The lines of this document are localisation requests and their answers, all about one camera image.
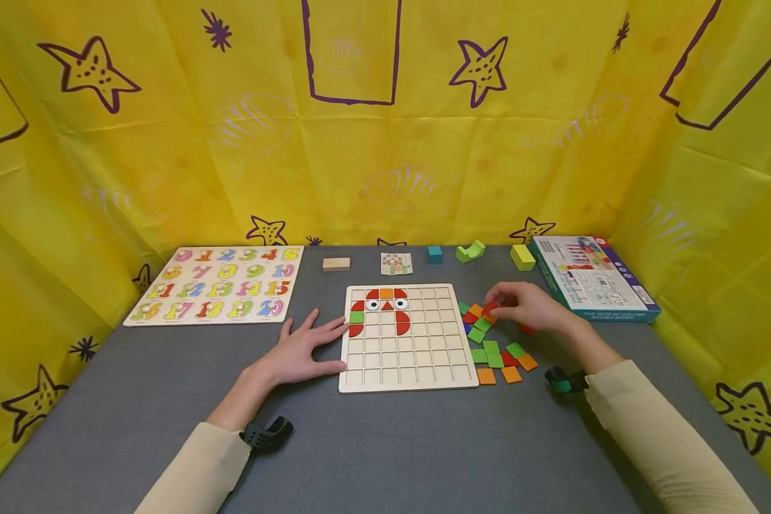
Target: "hand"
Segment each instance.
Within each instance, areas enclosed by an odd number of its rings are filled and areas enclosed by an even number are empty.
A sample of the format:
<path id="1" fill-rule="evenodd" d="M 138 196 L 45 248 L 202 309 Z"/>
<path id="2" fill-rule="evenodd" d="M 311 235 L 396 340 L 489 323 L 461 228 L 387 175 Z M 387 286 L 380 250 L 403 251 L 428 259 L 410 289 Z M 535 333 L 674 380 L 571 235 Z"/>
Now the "hand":
<path id="1" fill-rule="evenodd" d="M 536 331 L 562 332 L 581 321 L 533 283 L 500 282 L 486 294 L 485 303 L 497 303 L 490 311 L 495 318 L 512 319 Z"/>
<path id="2" fill-rule="evenodd" d="M 343 361 L 315 362 L 314 357 L 311 357 L 315 347 L 334 341 L 348 330 L 348 324 L 343 317 L 311 328 L 318 314 L 317 309 L 311 311 L 303 321 L 303 325 L 293 333 L 291 333 L 293 319 L 287 319 L 283 323 L 277 346 L 252 364 L 252 368 L 261 370 L 262 374 L 271 381 L 272 386 L 303 382 L 310 378 L 346 371 L 346 363 Z"/>

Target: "yellow fabric wall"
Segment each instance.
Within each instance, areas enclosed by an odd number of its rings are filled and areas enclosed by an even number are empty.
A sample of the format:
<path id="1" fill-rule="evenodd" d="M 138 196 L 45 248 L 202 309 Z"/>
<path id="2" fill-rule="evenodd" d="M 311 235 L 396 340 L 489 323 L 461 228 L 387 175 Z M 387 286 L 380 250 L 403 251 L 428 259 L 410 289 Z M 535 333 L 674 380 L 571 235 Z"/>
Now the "yellow fabric wall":
<path id="1" fill-rule="evenodd" d="M 0 472 L 179 245 L 595 233 L 771 476 L 771 0 L 202 7 L 0 2 Z"/>

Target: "toy box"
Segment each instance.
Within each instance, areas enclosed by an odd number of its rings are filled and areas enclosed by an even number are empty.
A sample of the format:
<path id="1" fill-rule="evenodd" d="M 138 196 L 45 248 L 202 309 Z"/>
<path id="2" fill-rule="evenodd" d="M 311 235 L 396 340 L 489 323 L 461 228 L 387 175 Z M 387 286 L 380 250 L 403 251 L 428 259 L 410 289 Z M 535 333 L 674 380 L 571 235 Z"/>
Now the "toy box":
<path id="1" fill-rule="evenodd" d="M 605 239 L 536 236 L 528 249 L 552 296 L 581 318 L 650 323 L 660 314 L 654 298 Z"/>

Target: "orange square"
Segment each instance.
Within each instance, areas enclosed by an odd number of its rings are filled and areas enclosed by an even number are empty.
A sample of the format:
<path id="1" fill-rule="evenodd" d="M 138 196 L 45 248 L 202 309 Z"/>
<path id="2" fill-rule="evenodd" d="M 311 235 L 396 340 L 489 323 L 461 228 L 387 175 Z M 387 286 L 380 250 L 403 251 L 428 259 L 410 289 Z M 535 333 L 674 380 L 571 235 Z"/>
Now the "orange square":
<path id="1" fill-rule="evenodd" d="M 494 370 L 492 368 L 479 368 L 477 370 L 477 378 L 479 378 L 480 384 L 484 386 L 492 386 L 497 383 L 497 378 L 494 378 Z"/>
<path id="2" fill-rule="evenodd" d="M 509 368 L 503 368 L 500 371 L 503 372 L 503 377 L 505 377 L 506 383 L 514 384 L 517 382 L 523 382 L 523 378 L 520 377 L 520 372 L 517 371 L 517 368 L 515 366 L 511 366 Z"/>
<path id="3" fill-rule="evenodd" d="M 537 361 L 535 361 L 535 358 L 531 356 L 531 353 L 526 353 L 524 356 L 520 356 L 517 361 L 520 361 L 520 366 L 522 366 L 525 371 L 531 371 L 532 369 L 539 366 Z"/>

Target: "wooden number puzzle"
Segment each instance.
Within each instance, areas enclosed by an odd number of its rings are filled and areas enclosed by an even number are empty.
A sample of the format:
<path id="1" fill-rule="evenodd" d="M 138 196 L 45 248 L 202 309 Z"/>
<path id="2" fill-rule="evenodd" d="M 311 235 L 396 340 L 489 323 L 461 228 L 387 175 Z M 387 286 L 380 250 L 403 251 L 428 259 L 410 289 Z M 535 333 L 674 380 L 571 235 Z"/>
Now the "wooden number puzzle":
<path id="1" fill-rule="evenodd" d="M 279 323 L 301 246 L 178 248 L 125 326 Z"/>
<path id="2" fill-rule="evenodd" d="M 450 283 L 350 286 L 346 319 L 341 393 L 478 385 Z"/>

